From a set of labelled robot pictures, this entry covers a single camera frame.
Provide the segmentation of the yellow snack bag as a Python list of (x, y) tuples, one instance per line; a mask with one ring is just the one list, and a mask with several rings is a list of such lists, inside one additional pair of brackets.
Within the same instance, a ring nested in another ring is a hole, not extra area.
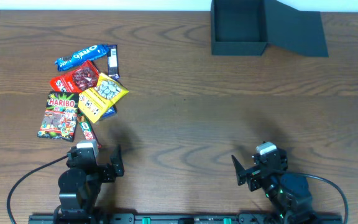
[(78, 107), (92, 123), (96, 123), (108, 109), (128, 93), (129, 90), (118, 81), (100, 73), (96, 86), (79, 94)]

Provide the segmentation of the red snack bag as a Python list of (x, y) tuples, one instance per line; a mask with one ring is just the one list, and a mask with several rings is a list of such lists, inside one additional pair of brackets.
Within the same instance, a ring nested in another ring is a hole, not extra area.
[(50, 80), (55, 91), (81, 93), (95, 87), (99, 79), (99, 70), (93, 62), (87, 60), (78, 68)]

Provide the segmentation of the black box with lid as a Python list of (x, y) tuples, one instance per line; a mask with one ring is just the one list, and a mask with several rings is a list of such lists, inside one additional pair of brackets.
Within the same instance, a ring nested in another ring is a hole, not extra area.
[(328, 57), (321, 13), (278, 0), (211, 2), (211, 53), (262, 55), (274, 45), (307, 57)]

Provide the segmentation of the Haribo gummy bag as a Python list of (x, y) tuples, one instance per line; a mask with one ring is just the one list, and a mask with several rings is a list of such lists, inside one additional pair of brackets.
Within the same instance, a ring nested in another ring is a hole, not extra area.
[(51, 91), (48, 94), (44, 118), (37, 137), (73, 142), (78, 115), (78, 100), (77, 93)]

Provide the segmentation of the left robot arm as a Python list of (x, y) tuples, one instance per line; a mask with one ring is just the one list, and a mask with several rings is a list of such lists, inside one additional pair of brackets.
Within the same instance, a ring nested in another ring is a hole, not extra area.
[(65, 171), (58, 179), (60, 206), (53, 223), (109, 223), (111, 216), (95, 207), (103, 183), (113, 183), (124, 175), (120, 145), (110, 162), (99, 165), (96, 140), (83, 140), (67, 152)]

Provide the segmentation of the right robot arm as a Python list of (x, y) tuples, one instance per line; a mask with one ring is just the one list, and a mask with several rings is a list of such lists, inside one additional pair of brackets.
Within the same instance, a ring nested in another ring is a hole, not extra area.
[(237, 184), (246, 184), (251, 192), (263, 190), (276, 209), (280, 223), (321, 223), (312, 208), (307, 179), (287, 171), (287, 152), (272, 142), (264, 142), (255, 150), (254, 166), (248, 169), (231, 156)]

